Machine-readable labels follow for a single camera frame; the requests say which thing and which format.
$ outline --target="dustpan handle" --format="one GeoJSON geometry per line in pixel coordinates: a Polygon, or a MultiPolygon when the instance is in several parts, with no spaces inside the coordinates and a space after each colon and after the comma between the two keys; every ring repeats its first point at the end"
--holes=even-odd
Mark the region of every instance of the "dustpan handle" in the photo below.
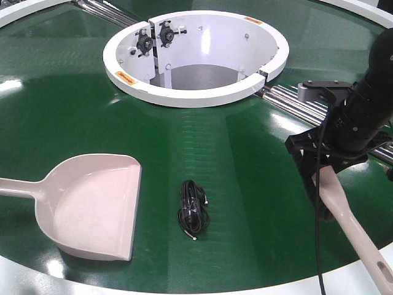
{"type": "Polygon", "coordinates": [[[0,195],[34,199],[39,196],[38,183],[0,178],[0,195]]]}

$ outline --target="circular platform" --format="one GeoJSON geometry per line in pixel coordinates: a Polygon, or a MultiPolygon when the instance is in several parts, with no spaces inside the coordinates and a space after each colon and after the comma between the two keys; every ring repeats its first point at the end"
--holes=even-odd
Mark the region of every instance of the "circular platform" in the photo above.
{"type": "MultiPolygon", "coordinates": [[[[383,30],[307,0],[108,2],[140,21],[175,10],[224,10],[269,23],[286,37],[290,55],[267,86],[288,89],[310,77],[357,80],[383,30]]],[[[0,51],[0,176],[36,181],[62,160],[89,152],[132,155],[143,173],[131,262],[86,261],[59,251],[40,232],[31,200],[2,197],[0,276],[6,283],[0,290],[316,294],[313,209],[284,146],[288,135],[310,126],[254,95],[198,109],[130,97],[109,80],[102,62],[105,45],[121,30],[69,2],[1,28],[7,46],[0,51]],[[176,221],[187,178],[209,195],[212,223],[197,243],[176,221]]],[[[393,239],[385,168],[370,159],[340,173],[352,210],[379,248],[393,239]]],[[[325,272],[358,259],[337,224],[323,223],[321,233],[325,272]]],[[[359,261],[348,269],[325,275],[328,293],[378,293],[359,261]]]]}

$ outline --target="beige dustpan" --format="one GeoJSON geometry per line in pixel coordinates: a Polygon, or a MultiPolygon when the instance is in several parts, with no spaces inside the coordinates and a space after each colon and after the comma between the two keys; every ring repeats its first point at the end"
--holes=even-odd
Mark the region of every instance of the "beige dustpan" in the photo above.
{"type": "Polygon", "coordinates": [[[43,180],[0,178],[0,194],[34,198],[39,227],[64,252],[130,260],[141,166],[132,157],[78,155],[43,180]]]}

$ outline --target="beige handle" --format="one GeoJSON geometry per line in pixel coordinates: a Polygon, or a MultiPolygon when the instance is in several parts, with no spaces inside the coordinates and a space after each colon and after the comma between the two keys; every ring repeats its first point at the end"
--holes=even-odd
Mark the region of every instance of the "beige handle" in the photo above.
{"type": "Polygon", "coordinates": [[[30,181],[0,178],[0,195],[38,199],[41,195],[41,182],[33,183],[30,181]]]}
{"type": "Polygon", "coordinates": [[[348,237],[380,293],[393,295],[392,269],[353,215],[332,166],[320,170],[319,194],[348,237]]]}

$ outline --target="hole in handle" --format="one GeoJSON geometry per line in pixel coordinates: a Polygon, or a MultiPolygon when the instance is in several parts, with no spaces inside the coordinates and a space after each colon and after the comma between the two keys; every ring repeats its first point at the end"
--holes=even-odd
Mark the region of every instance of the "hole in handle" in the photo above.
{"type": "Polygon", "coordinates": [[[382,271],[383,275],[385,276],[386,280],[389,283],[393,284],[393,275],[391,274],[389,268],[383,263],[382,261],[378,261],[376,265],[379,267],[379,269],[382,271]]]}

